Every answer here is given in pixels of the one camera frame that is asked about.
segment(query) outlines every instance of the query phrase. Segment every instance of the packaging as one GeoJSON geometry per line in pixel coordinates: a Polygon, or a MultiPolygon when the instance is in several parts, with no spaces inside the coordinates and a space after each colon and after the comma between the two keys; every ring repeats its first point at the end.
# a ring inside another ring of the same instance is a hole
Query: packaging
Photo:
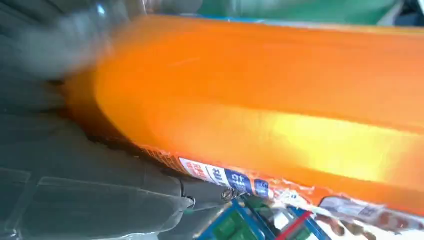
{"type": "Polygon", "coordinates": [[[141,17],[63,92],[88,134],[195,178],[422,230],[424,37],[371,29],[141,17]]]}

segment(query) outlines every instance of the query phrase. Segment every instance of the green surface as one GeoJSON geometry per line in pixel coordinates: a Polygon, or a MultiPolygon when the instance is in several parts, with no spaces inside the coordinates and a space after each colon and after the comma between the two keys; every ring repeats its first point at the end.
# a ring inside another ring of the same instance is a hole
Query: green surface
{"type": "Polygon", "coordinates": [[[233,212],[213,230],[216,240],[257,240],[247,223],[233,212]]]}
{"type": "Polygon", "coordinates": [[[296,22],[375,25],[396,0],[203,0],[198,14],[296,22]]]}

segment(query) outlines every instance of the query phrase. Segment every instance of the product label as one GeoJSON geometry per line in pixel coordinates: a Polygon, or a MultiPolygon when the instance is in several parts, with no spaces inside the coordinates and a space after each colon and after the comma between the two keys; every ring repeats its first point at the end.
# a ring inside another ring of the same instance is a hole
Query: product label
{"type": "Polygon", "coordinates": [[[231,185],[227,179],[226,170],[221,167],[203,164],[200,162],[188,160],[180,157],[182,166],[195,178],[230,188],[231,185]]]}
{"type": "Polygon", "coordinates": [[[270,184],[267,181],[255,179],[254,191],[261,198],[269,198],[270,184]]]}
{"type": "Polygon", "coordinates": [[[229,185],[240,192],[253,194],[251,180],[248,176],[239,172],[225,169],[226,177],[229,181],[229,185]]]}

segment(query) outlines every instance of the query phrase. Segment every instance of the snack package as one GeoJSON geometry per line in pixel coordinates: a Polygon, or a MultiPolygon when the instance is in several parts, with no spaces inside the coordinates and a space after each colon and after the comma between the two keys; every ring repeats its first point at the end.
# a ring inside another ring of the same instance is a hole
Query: snack package
{"type": "Polygon", "coordinates": [[[314,213],[422,230],[424,36],[140,17],[69,77],[92,136],[314,213]]]}

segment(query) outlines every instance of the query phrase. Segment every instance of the plastic wrap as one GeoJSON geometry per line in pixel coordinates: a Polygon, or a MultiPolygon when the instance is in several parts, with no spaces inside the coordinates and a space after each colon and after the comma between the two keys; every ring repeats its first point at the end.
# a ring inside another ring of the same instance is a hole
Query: plastic wrap
{"type": "Polygon", "coordinates": [[[182,173],[388,231],[422,230],[414,123],[424,89],[411,71],[422,38],[141,17],[64,91],[89,134],[182,173]]]}

